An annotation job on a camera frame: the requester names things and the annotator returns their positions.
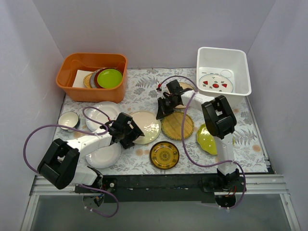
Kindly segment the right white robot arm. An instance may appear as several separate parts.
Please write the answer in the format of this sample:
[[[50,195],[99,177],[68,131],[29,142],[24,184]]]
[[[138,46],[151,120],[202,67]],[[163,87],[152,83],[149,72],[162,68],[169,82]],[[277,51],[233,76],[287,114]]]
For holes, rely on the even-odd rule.
[[[189,156],[184,139],[184,123],[181,124],[181,140],[184,152],[188,159],[198,167],[217,167],[217,178],[214,185],[223,191],[229,191],[235,187],[240,177],[239,164],[234,160],[233,133],[237,120],[223,95],[210,97],[200,94],[191,88],[183,89],[177,80],[167,84],[168,92],[158,98],[157,119],[164,118],[174,112],[178,105],[192,107],[203,113],[205,126],[213,136],[218,153],[218,162],[210,165],[196,163]]]

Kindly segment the green polka dot plate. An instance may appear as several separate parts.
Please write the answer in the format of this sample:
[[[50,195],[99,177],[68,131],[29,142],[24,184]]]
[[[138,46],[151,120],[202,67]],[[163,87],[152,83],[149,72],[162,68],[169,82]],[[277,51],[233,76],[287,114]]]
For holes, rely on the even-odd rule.
[[[209,133],[208,129],[206,128],[205,124],[202,124],[197,133],[197,142],[200,147],[211,155],[217,155],[217,148],[216,143],[213,136]]]

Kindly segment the watermelon pattern plate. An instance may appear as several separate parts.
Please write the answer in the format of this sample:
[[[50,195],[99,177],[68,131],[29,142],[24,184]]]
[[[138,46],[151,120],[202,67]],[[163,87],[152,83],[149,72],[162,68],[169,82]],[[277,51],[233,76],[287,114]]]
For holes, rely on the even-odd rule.
[[[198,83],[201,90],[227,93],[232,93],[234,90],[234,86],[228,78],[217,74],[206,74],[199,79]]]

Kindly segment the beige green leaf plate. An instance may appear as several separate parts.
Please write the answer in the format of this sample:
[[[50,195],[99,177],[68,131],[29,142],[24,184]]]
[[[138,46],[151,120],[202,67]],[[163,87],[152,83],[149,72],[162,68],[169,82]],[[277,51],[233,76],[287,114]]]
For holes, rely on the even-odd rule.
[[[161,122],[156,119],[156,115],[149,111],[137,111],[130,114],[133,121],[142,130],[144,136],[139,136],[135,144],[148,144],[154,141],[160,134]]]

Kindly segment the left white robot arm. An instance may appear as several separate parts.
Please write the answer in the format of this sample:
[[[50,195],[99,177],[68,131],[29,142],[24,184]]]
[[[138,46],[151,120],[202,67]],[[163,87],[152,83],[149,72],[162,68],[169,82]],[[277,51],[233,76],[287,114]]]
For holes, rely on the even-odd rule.
[[[124,149],[134,146],[134,141],[143,136],[143,131],[133,118],[120,113],[116,120],[111,120],[85,136],[74,140],[55,139],[37,171],[57,189],[61,190],[69,184],[84,184],[93,193],[102,188],[103,175],[89,167],[79,165],[79,160],[94,151],[119,143]]]

